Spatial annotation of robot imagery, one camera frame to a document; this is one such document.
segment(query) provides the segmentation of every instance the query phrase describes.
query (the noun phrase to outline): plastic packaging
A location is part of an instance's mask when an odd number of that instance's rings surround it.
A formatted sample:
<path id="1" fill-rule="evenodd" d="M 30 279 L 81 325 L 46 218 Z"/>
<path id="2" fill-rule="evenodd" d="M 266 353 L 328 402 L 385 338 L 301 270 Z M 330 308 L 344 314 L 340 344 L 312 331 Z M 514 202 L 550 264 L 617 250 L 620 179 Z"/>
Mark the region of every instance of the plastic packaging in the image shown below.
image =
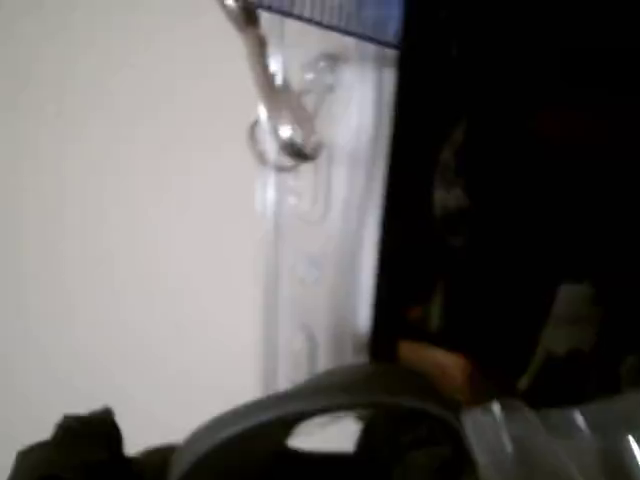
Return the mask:
<path id="1" fill-rule="evenodd" d="M 404 0 L 251 0 L 258 8 L 399 48 Z"/>
<path id="2" fill-rule="evenodd" d="M 264 377 L 272 392 L 366 357 L 397 53 L 275 15 L 261 20 L 276 82 L 286 76 L 304 92 L 323 142 L 317 160 L 264 168 L 258 182 L 267 225 Z M 268 129 L 256 137 L 274 157 L 267 163 L 278 164 Z"/>
<path id="3" fill-rule="evenodd" d="M 483 480 L 640 478 L 640 393 L 541 412 L 495 401 L 462 423 Z"/>

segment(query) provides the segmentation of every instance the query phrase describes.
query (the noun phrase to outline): black fabric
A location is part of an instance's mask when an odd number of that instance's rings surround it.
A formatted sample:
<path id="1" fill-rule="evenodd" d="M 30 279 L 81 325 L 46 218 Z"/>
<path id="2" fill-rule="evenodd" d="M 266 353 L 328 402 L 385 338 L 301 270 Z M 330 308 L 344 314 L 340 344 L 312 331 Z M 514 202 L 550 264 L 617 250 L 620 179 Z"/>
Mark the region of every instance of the black fabric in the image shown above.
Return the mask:
<path id="1" fill-rule="evenodd" d="M 175 447 L 124 453 L 109 408 L 65 416 L 48 440 L 20 451 L 8 480 L 164 480 Z"/>

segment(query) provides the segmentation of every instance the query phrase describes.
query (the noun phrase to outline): white wall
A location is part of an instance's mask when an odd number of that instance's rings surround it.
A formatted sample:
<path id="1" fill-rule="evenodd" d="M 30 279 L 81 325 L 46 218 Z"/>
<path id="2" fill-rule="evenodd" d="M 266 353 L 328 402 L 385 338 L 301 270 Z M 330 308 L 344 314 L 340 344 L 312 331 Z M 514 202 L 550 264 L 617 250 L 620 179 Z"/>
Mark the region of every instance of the white wall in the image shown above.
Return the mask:
<path id="1" fill-rule="evenodd" d="M 64 412 L 136 450 L 259 393 L 255 105 L 212 0 L 0 0 L 0 476 Z"/>

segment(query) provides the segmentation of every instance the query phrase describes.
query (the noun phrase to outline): clear plastic bag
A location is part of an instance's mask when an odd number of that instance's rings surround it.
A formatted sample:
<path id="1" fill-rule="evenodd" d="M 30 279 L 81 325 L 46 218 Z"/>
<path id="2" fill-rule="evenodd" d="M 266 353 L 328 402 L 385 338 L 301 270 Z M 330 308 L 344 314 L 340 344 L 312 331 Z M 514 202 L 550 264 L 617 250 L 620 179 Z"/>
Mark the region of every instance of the clear plastic bag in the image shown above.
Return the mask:
<path id="1" fill-rule="evenodd" d="M 265 168 L 258 184 L 271 392 L 366 357 L 397 52 L 275 15 L 261 20 L 271 72 L 302 92 L 323 144 L 317 160 Z M 257 138 L 273 157 L 265 163 L 277 164 L 268 129 Z"/>
<path id="2" fill-rule="evenodd" d="M 540 412 L 495 401 L 462 423 L 483 480 L 640 478 L 640 393 Z"/>

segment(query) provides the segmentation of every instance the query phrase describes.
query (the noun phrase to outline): metal hook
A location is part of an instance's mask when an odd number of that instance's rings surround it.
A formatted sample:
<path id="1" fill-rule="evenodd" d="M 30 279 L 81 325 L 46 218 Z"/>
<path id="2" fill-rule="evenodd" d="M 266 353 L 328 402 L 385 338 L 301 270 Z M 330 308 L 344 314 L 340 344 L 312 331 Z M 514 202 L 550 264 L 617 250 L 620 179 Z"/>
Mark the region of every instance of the metal hook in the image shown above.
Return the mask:
<path id="1" fill-rule="evenodd" d="M 300 87 L 300 96 L 303 98 L 311 97 L 311 112 L 314 118 L 322 108 L 327 96 L 335 88 L 336 71 L 342 59 L 335 53 L 321 53 L 307 62 L 302 67 L 303 79 Z M 260 146 L 258 138 L 258 127 L 261 119 L 254 120 L 247 132 L 249 146 L 253 151 L 258 163 L 263 167 L 270 168 L 276 172 L 291 172 L 306 162 L 285 157 L 282 163 L 268 160 L 268 156 L 264 149 Z"/>
<path id="2" fill-rule="evenodd" d="M 260 29 L 260 18 L 246 0 L 218 0 L 227 18 L 240 33 L 260 100 L 267 113 L 268 125 L 278 147 L 292 162 L 313 161 L 320 155 L 322 144 L 313 115 L 286 80 L 276 83 L 267 65 L 267 41 Z M 255 126 L 249 127 L 254 138 Z M 264 156 L 258 154 L 260 162 Z"/>

